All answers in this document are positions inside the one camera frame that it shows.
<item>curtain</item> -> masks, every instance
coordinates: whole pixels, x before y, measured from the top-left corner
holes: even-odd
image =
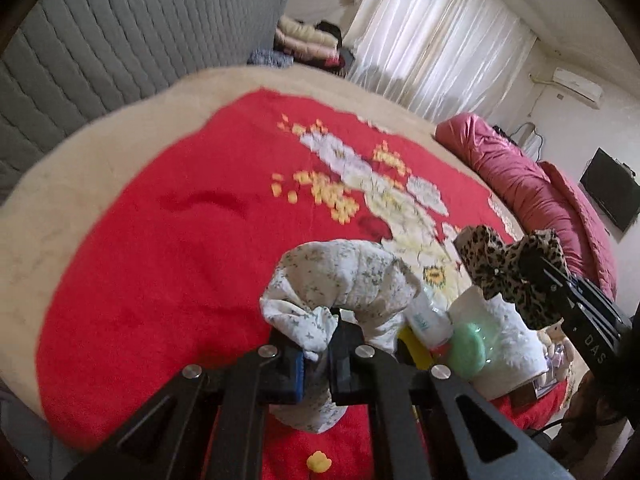
[[[363,0],[348,78],[434,122],[488,118],[536,40],[500,0]]]

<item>pink quilt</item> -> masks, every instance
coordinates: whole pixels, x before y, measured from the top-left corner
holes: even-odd
[[[494,190],[525,231],[554,229],[569,269],[615,300],[609,234],[576,184],[553,164],[535,163],[476,115],[440,123],[435,137]]]

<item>wall-mounted air conditioner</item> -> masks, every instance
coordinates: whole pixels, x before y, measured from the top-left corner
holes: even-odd
[[[600,108],[603,90],[601,86],[593,81],[569,72],[564,68],[556,68],[553,82],[572,90],[579,96],[587,99],[587,101],[592,103],[596,108]]]

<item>black screen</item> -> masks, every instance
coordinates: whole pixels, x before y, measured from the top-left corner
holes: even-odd
[[[619,229],[625,231],[638,215],[640,186],[602,149],[598,148],[580,183]]]

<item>gray quilted headboard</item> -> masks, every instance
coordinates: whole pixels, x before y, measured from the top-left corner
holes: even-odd
[[[286,0],[39,0],[0,57],[0,203],[78,128],[273,44]]]

